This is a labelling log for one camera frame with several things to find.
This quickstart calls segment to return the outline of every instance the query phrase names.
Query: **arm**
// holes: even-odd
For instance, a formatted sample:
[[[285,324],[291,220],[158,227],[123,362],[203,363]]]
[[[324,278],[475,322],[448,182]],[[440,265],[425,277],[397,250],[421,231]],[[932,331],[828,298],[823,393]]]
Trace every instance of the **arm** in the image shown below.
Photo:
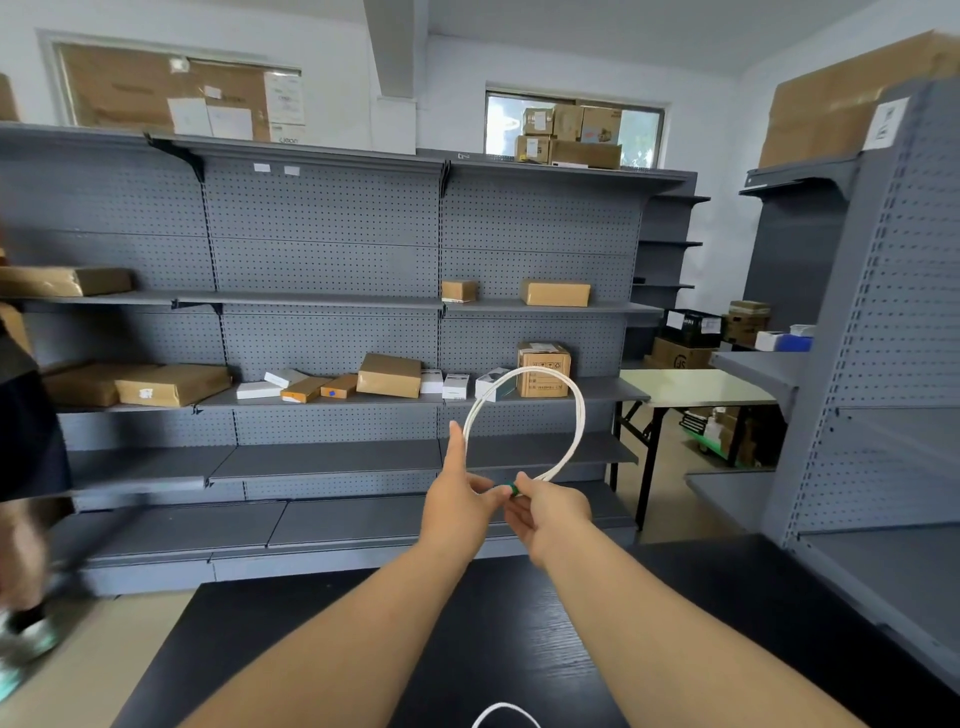
[[[468,475],[464,453],[450,423],[416,545],[250,663],[181,728],[385,726],[493,511],[510,497],[509,487]]]
[[[590,522],[578,491],[520,473],[507,522],[545,569],[632,726],[863,724],[762,647],[667,587]]]

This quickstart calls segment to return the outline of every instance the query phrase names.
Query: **forearm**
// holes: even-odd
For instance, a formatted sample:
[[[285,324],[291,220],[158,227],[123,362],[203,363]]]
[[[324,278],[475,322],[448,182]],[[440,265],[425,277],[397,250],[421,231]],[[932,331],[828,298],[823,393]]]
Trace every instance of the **forearm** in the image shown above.
[[[182,728],[386,725],[467,563],[417,544],[248,665]]]
[[[859,726],[799,673],[684,599],[589,523],[544,565],[634,726]]]

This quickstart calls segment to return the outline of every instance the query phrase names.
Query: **black crate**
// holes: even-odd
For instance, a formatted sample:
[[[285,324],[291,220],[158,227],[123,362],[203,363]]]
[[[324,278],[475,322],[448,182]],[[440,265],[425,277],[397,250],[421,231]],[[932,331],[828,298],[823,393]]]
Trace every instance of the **black crate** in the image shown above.
[[[684,322],[677,328],[680,316]],[[671,308],[663,313],[660,336],[691,349],[712,349],[723,340],[723,317],[692,308]]]

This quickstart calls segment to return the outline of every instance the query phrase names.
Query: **person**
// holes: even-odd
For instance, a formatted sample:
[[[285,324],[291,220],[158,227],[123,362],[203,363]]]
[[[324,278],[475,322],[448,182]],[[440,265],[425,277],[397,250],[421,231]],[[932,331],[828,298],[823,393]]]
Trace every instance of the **person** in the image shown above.
[[[2,318],[0,463],[0,631],[13,657],[29,662],[58,641],[44,601],[47,547],[30,499],[67,491],[71,481],[57,412],[33,358]],[[23,675],[17,661],[0,655],[0,701],[16,690]]]
[[[799,673],[678,595],[590,519],[572,488],[519,473],[522,497],[467,472],[450,423],[444,469],[405,553],[280,640],[180,728],[379,728],[390,721],[433,625],[493,513],[553,581],[630,725],[862,726]]]

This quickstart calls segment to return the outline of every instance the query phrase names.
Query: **white cable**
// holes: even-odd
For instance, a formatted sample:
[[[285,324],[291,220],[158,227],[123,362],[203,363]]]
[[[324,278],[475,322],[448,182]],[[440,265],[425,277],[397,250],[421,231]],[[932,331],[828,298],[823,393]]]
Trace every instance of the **white cable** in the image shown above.
[[[570,449],[566,452],[566,454],[560,459],[559,463],[557,463],[546,473],[537,475],[534,478],[534,480],[553,480],[557,473],[560,472],[561,468],[566,465],[571,457],[573,457],[573,453],[577,451],[577,446],[580,445],[580,441],[584,436],[584,427],[587,426],[587,405],[584,402],[583,393],[580,391],[580,388],[573,383],[573,379],[553,369],[547,369],[546,367],[517,367],[494,382],[493,387],[488,389],[484,393],[483,397],[478,397],[476,399],[476,401],[473,403],[473,406],[470,408],[469,414],[467,414],[467,420],[464,422],[464,451],[466,452],[466,449],[469,445],[470,428],[473,427],[473,421],[480,413],[480,408],[483,407],[484,403],[490,399],[490,397],[493,395],[493,392],[496,391],[501,384],[505,384],[508,380],[513,379],[515,376],[526,374],[527,372],[537,372],[538,374],[555,376],[570,388],[570,391],[573,392],[573,399],[576,400],[577,426],[573,433],[573,444],[570,446]]]
[[[540,728],[540,724],[537,723],[536,720],[534,720],[534,717],[533,717],[533,716],[531,716],[529,713],[527,713],[527,712],[526,712],[525,710],[523,710],[522,708],[519,708],[518,706],[514,705],[513,703],[493,703],[487,710],[485,710],[483,713],[480,714],[480,717],[478,717],[476,720],[473,721],[473,725],[471,726],[471,728],[479,728],[479,727],[480,727],[480,723],[482,723],[482,722],[484,721],[484,718],[487,717],[489,714],[491,714],[493,711],[495,711],[495,710],[497,710],[497,709],[499,709],[499,708],[510,708],[512,711],[517,711],[518,713],[521,713],[521,714],[523,714],[524,716],[526,716],[526,718],[527,718],[531,723],[533,723],[534,725],[536,725],[537,728]]]

